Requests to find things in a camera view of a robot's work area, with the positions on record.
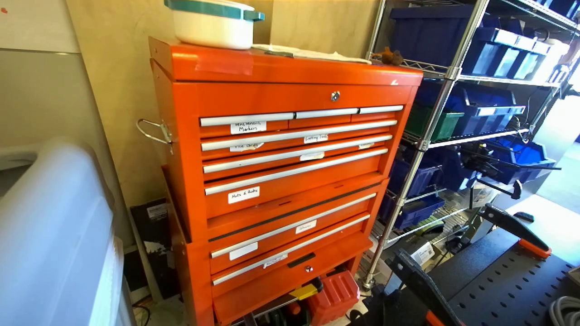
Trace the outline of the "red plastic case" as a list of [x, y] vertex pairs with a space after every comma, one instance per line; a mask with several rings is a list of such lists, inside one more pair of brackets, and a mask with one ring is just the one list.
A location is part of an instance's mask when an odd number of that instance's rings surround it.
[[323, 289], [308, 298], [312, 326], [325, 326], [339, 318], [361, 298], [359, 286], [350, 269], [323, 278]]

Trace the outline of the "blue bin right lower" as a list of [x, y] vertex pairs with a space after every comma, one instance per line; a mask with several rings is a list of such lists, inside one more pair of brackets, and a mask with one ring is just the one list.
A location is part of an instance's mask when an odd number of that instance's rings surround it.
[[501, 182], [519, 179], [528, 182], [537, 179], [542, 170], [557, 170], [553, 159], [544, 152], [544, 146], [521, 137], [499, 137], [488, 143], [493, 157], [493, 170], [490, 175]]

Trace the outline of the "orange lower tool cabinet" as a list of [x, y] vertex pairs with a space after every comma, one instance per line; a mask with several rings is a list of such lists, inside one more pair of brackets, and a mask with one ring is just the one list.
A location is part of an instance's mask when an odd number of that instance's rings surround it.
[[332, 271], [357, 269], [386, 179], [316, 172], [212, 199], [169, 184], [176, 269], [192, 326], [229, 326]]

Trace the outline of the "white pot with green rim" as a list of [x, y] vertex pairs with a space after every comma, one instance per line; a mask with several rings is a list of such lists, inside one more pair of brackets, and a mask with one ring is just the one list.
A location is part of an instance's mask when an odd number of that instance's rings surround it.
[[236, 0], [163, 0], [178, 39], [198, 45], [250, 48], [254, 25], [265, 14]]

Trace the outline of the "blue bin top shelf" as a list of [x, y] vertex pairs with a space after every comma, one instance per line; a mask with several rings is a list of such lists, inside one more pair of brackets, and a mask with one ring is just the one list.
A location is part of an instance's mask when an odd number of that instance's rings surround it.
[[551, 45], [499, 27], [479, 27], [463, 72], [510, 79], [531, 79]]

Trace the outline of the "white plastic bin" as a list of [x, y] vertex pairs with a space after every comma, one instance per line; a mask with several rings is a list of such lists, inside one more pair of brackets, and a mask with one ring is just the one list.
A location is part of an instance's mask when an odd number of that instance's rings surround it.
[[131, 326], [124, 244], [87, 148], [0, 150], [0, 326]]

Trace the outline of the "black perforated work bench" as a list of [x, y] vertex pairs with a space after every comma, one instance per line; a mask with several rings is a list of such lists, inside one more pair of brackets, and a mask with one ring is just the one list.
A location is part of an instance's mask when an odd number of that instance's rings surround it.
[[530, 226], [511, 213], [481, 211], [495, 231], [434, 273], [403, 248], [388, 258], [394, 273], [423, 304], [426, 326], [557, 326], [579, 324], [579, 239], [568, 220]]

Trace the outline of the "white cloth on chest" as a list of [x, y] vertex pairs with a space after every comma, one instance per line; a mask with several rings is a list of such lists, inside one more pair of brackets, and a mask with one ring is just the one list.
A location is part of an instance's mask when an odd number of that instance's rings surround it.
[[352, 57], [352, 56], [343, 56], [339, 52], [321, 52], [321, 50], [308, 50], [308, 48], [289, 47], [289, 45], [254, 43], [252, 48], [263, 50], [265, 54], [276, 54], [276, 56], [287, 56], [287, 57], [305, 57], [305, 59], [323, 59], [323, 61], [348, 61], [348, 63], [372, 65], [372, 61], [365, 59], [365, 57]]

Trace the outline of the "green storage bin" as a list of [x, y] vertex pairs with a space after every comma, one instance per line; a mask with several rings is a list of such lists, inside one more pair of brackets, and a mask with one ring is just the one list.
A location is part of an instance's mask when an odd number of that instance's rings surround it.
[[[432, 106], [415, 104], [408, 119], [406, 132], [415, 137], [423, 135], [426, 132], [430, 117], [432, 117]], [[435, 123], [432, 139], [434, 141], [452, 139], [461, 117], [463, 117], [463, 112], [459, 110], [444, 110], [439, 121]]]

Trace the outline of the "blue bin bottom shelf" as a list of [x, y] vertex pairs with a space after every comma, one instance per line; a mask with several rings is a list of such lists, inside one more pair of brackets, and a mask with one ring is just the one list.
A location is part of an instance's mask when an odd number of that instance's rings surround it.
[[[394, 211], [395, 200], [392, 197], [385, 197], [379, 208], [379, 220], [388, 222]], [[408, 229], [421, 220], [428, 219], [435, 210], [443, 208], [444, 200], [437, 195], [430, 195], [414, 202], [408, 202], [401, 208], [401, 213], [394, 224], [395, 229]]]

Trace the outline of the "blue bin middle shelf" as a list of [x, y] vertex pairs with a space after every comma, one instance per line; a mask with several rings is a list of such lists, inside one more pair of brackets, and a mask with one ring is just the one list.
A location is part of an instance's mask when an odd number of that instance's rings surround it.
[[504, 132], [526, 106], [517, 103], [513, 92], [506, 88], [457, 86], [446, 110], [463, 112], [453, 137], [472, 137]]

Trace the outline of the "orange upper tool chest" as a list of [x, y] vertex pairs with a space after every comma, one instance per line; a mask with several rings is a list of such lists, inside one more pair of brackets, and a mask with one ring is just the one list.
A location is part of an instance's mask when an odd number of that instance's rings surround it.
[[359, 188], [385, 190], [419, 70], [149, 45], [189, 240], [205, 246]]

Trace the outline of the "blue bin lower left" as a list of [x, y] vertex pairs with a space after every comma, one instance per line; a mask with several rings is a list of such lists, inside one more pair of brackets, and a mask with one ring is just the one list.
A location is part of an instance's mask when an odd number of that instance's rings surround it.
[[[388, 188], [399, 193], [412, 166], [412, 155], [408, 152], [397, 153]], [[464, 166], [464, 157], [455, 148], [435, 148], [428, 150], [415, 172], [408, 195], [415, 197], [428, 190], [464, 190], [473, 184], [477, 177], [475, 170]]]

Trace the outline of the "dark blue storage tote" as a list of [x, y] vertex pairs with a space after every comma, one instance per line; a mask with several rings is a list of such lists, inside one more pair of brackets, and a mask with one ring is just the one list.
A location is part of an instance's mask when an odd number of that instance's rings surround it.
[[395, 7], [392, 47], [410, 59], [450, 65], [472, 10], [472, 5]]

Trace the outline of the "black box on floor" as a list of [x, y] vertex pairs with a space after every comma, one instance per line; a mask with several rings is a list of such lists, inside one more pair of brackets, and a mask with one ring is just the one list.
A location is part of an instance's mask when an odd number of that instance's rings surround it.
[[163, 298], [180, 293], [173, 240], [169, 229], [169, 202], [165, 199], [151, 200], [131, 208], [133, 220], [144, 244], [147, 262], [154, 282]]

